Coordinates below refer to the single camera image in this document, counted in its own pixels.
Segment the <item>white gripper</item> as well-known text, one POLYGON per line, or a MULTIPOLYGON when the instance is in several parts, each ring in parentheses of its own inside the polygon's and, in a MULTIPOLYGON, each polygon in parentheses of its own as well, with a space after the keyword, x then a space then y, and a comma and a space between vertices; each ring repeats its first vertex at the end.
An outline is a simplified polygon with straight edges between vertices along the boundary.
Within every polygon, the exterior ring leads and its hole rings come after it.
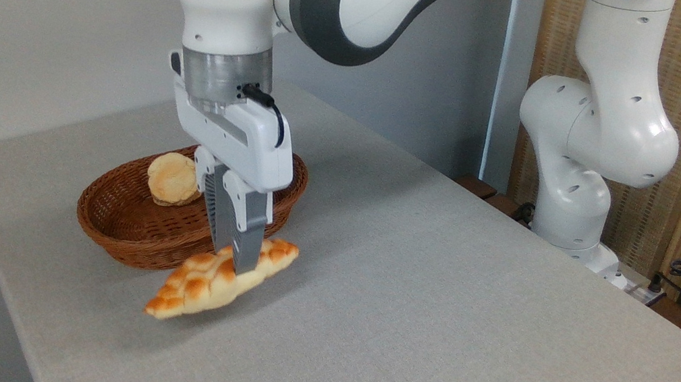
POLYGON ((250 99, 227 105, 222 114, 202 111, 187 95, 182 77, 173 80, 180 125, 199 143, 195 171, 213 249, 232 249, 237 275, 253 271, 265 227, 273 220, 269 192, 287 188, 293 179, 288 121, 250 99), (229 169, 222 169, 217 198, 218 160, 229 169))

